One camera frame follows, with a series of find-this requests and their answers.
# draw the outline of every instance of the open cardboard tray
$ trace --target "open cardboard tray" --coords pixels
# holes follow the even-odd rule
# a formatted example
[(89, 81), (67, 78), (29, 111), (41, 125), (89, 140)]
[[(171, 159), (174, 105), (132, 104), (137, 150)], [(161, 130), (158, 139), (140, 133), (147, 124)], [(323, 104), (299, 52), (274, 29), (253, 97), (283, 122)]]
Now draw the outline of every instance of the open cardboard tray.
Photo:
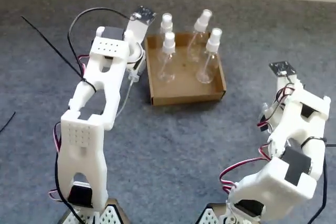
[(160, 63), (157, 55), (161, 47), (158, 46), (157, 35), (147, 36), (145, 51), (152, 105), (169, 105), (179, 103), (194, 103), (204, 101), (219, 101), (226, 92), (226, 83), (220, 58), (215, 79), (209, 84), (200, 83), (196, 79), (195, 65), (186, 57), (187, 44), (192, 34), (175, 34), (176, 57), (173, 60), (175, 79), (164, 83), (157, 78)]

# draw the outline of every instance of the white 3d-printed robot arm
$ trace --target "white 3d-printed robot arm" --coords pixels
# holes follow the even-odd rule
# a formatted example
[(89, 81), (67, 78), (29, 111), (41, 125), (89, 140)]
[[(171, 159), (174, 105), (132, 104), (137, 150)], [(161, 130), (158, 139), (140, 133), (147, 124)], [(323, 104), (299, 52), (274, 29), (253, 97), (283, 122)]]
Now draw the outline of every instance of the white 3d-printed robot arm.
[[(106, 104), (101, 115), (93, 114), (88, 120), (79, 119), (80, 109), (94, 95), (91, 85), (81, 81), (69, 101), (69, 110), (61, 117), (62, 144), (58, 156), (58, 180), (63, 196), (85, 216), (95, 216), (104, 210), (108, 199), (107, 167), (103, 154), (104, 131), (114, 125), (119, 102), (120, 87), (126, 69), (131, 83), (138, 81), (145, 54), (141, 47), (148, 26), (155, 13), (139, 7), (123, 40), (104, 38), (105, 28), (99, 27), (92, 43), (84, 78), (96, 90), (104, 90)], [(75, 182), (77, 173), (85, 175), (88, 183)]]
[[(227, 213), (222, 216), (226, 223), (231, 223), (230, 216), (251, 222), (282, 219), (294, 206), (313, 197), (322, 174), (325, 142), (321, 139), (330, 98), (306, 91), (295, 73), (278, 74), (277, 90), (291, 87), (293, 92), (280, 101), (284, 108), (275, 102), (263, 111), (273, 129), (268, 139), (271, 160), (232, 188)], [(303, 144), (302, 151), (292, 148), (289, 140)]]

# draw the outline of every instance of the bottle cap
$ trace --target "bottle cap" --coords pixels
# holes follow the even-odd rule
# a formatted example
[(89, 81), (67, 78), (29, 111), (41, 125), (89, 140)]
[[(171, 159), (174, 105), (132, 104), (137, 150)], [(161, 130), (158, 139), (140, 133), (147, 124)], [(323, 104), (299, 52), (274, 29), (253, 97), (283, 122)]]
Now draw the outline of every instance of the bottle cap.
[(162, 51), (166, 54), (175, 52), (175, 33), (172, 31), (165, 33)]
[(209, 52), (217, 52), (219, 45), (221, 43), (222, 30), (219, 28), (214, 28), (211, 31), (210, 38), (206, 43), (206, 50)]
[(165, 13), (162, 15), (161, 22), (161, 33), (166, 33), (173, 30), (172, 15), (170, 13)]
[(210, 10), (208, 9), (203, 10), (201, 16), (197, 19), (194, 25), (194, 29), (200, 33), (205, 32), (211, 17), (212, 12)]

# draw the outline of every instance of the black wire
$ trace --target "black wire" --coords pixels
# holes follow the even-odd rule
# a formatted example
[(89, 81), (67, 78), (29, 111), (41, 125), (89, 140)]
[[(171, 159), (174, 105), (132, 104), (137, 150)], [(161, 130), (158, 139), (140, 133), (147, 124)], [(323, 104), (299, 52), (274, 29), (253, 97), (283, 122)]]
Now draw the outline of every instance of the black wire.
[(327, 139), (324, 137), (317, 137), (317, 136), (310, 136), (309, 138), (307, 138), (306, 140), (304, 140), (304, 142), (301, 144), (301, 149), (312, 139), (316, 139), (316, 140), (322, 140), (324, 143), (327, 142)]
[(323, 160), (323, 196), (322, 196), (322, 206), (319, 210), (314, 214), (313, 217), (308, 221), (308, 224), (312, 224), (314, 220), (322, 213), (325, 206), (327, 205), (327, 193), (328, 193), (328, 176), (327, 176), (327, 161), (324, 156)]
[(15, 116), (15, 114), (16, 114), (16, 111), (14, 111), (13, 115), (8, 119), (7, 123), (5, 123), (4, 126), (2, 126), (2, 128), (0, 130), (0, 133), (2, 133), (5, 130), (5, 128), (7, 127), (7, 125), (9, 125), (9, 123), (11, 122), (11, 120), (13, 119), (13, 117)]
[[(316, 136), (311, 136), (309, 138), (307, 138), (302, 144), (301, 144), (301, 148), (303, 148), (310, 140), (312, 139), (316, 139), (316, 140), (321, 140), (323, 141), (325, 144), (327, 142), (327, 139), (324, 137), (316, 137)], [(327, 161), (325, 159), (325, 155), (324, 155), (324, 159), (323, 159), (323, 196), (322, 196), (322, 205), (319, 208), (319, 210), (317, 210), (317, 212), (314, 214), (313, 217), (311, 217), (311, 219), (308, 221), (308, 224), (312, 224), (315, 219), (322, 213), (322, 211), (324, 210), (325, 206), (327, 205), (327, 193), (328, 193), (328, 176), (327, 176)]]
[(74, 55), (74, 57), (76, 59), (76, 62), (78, 64), (78, 66), (79, 66), (80, 74), (81, 74), (82, 77), (84, 75), (84, 72), (83, 72), (83, 69), (81, 67), (81, 64), (80, 64), (80, 61), (78, 59), (78, 56), (77, 56), (77, 54), (75, 52), (75, 49), (73, 48), (73, 45), (72, 45), (71, 32), (72, 32), (73, 26), (75, 25), (75, 23), (78, 21), (78, 19), (81, 16), (83, 16), (86, 13), (93, 12), (94, 10), (108, 10), (110, 12), (114, 12), (114, 13), (120, 15), (121, 17), (123, 17), (123, 18), (125, 18), (127, 20), (135, 20), (135, 19), (130, 19), (128, 16), (126, 16), (125, 14), (123, 14), (123, 13), (117, 11), (117, 10), (114, 10), (114, 9), (111, 9), (111, 8), (107, 8), (107, 7), (94, 7), (94, 8), (90, 8), (90, 9), (84, 10), (83, 12), (81, 12), (80, 14), (77, 15), (77, 17), (72, 21), (72, 23), (71, 23), (71, 25), (69, 27), (67, 38), (68, 38), (70, 49), (71, 49), (71, 51), (72, 51), (72, 53), (73, 53), (73, 55)]
[(43, 33), (40, 32), (40, 30), (37, 29), (37, 27), (34, 26), (31, 22), (29, 22), (24, 16), (21, 16), (21, 18), (23, 18), (24, 21), (28, 23), (28, 25), (30, 25), (35, 31), (37, 31), (40, 34), (40, 36), (42, 37), (42, 39), (62, 58), (63, 61), (65, 61), (65, 63), (69, 67), (72, 68), (72, 70), (81, 78), (81, 80), (83, 82), (86, 82), (88, 85), (90, 85), (93, 88), (94, 92), (96, 93), (96, 91), (97, 91), (96, 88), (90, 82), (88, 82), (83, 77), (83, 75), (80, 72), (78, 72), (78, 70), (76, 68), (74, 68), (74, 66), (60, 53), (60, 51), (46, 38), (46, 36), (44, 36)]
[(85, 224), (85, 222), (78, 216), (78, 214), (75, 212), (73, 207), (70, 205), (68, 201), (65, 200), (60, 188), (59, 188), (59, 181), (58, 181), (58, 165), (57, 165), (57, 160), (58, 160), (58, 153), (56, 153), (56, 160), (55, 160), (55, 184), (56, 184), (56, 189), (59, 194), (60, 199), (62, 202), (69, 208), (69, 210), (72, 212), (72, 214), (76, 217), (76, 219), (79, 221), (80, 224)]

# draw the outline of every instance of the white bracket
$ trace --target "white bracket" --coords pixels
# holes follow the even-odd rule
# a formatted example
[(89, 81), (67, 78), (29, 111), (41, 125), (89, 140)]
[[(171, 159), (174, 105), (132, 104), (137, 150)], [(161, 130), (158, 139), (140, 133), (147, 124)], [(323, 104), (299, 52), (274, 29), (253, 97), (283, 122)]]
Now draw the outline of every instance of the white bracket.
[[(116, 118), (120, 101), (120, 86), (129, 54), (129, 43), (121, 40), (96, 37), (91, 47), (84, 78), (97, 90), (104, 89), (106, 104), (101, 116), (105, 130), (112, 129)], [(106, 59), (105, 56), (113, 57), (113, 60)], [(102, 72), (103, 67), (106, 66), (109, 70)], [(83, 81), (80, 82), (73, 98), (69, 101), (70, 109), (79, 111), (93, 94), (94, 90), (90, 85)]]
[(93, 210), (104, 209), (108, 199), (107, 167), (103, 153), (104, 128), (101, 116), (78, 119), (79, 111), (68, 110), (61, 117), (62, 146), (58, 154), (60, 190), (68, 197), (76, 173), (86, 176), (92, 188)]

